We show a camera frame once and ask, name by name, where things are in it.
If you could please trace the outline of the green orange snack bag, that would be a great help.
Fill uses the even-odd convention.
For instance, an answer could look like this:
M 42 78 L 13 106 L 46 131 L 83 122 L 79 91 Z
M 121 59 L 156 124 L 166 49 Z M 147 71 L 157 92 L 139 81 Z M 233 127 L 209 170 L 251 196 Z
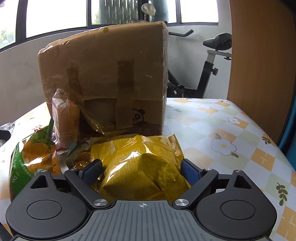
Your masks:
M 13 200 L 38 172 L 48 171 L 53 175 L 62 173 L 57 148 L 52 141 L 53 127 L 54 121 L 50 120 L 49 125 L 17 143 L 9 174 L 10 200 Z

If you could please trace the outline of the floral checkered bed sheet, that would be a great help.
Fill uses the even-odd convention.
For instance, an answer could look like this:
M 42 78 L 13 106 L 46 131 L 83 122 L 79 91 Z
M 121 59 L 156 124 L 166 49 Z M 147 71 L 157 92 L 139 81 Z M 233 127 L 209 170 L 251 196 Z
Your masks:
M 295 170 L 274 141 L 234 103 L 169 98 L 165 136 L 175 135 L 184 156 L 200 168 L 244 171 L 277 212 L 272 240 L 295 240 Z

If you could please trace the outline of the brown wooden board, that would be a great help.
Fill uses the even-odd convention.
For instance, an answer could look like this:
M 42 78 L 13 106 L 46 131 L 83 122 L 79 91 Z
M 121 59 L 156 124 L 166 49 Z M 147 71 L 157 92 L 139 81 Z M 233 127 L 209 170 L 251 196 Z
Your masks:
M 227 98 L 274 141 L 295 88 L 295 20 L 281 1 L 230 1 L 232 61 Z

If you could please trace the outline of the yellow snack bag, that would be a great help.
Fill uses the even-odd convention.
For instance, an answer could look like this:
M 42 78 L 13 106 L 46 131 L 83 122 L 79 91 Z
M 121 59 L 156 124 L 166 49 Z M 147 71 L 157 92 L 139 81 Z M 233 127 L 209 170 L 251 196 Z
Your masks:
M 95 190 L 110 202 L 173 202 L 190 188 L 181 174 L 184 155 L 175 135 L 118 138 L 93 144 L 90 153 L 103 165 Z

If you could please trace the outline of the black exercise bike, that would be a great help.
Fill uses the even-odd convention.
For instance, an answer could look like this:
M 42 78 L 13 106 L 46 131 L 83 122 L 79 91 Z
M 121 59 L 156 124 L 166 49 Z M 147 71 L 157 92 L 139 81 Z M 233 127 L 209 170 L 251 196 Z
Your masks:
M 211 75 L 216 76 L 218 74 L 218 69 L 214 67 L 215 57 L 222 56 L 226 60 L 232 58 L 232 55 L 227 52 L 232 48 L 232 35 L 230 33 L 220 33 L 214 38 L 204 40 L 203 45 L 209 49 L 197 89 L 184 87 L 171 72 L 168 72 L 167 97 L 203 98 Z

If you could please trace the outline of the orange wrapped cracker pack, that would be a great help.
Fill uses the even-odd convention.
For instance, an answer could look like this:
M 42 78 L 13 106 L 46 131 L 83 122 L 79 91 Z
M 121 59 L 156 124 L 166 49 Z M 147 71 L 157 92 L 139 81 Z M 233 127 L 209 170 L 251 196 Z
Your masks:
M 60 147 L 68 149 L 79 137 L 79 106 L 58 88 L 52 97 L 54 133 Z

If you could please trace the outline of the brown cardboard box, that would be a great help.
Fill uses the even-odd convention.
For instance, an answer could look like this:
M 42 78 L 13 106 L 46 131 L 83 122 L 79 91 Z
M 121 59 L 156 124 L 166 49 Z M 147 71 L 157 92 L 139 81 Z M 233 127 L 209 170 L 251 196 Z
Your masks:
M 38 52 L 45 100 L 57 89 L 103 135 L 162 134 L 168 83 L 163 22 L 101 27 L 55 40 Z

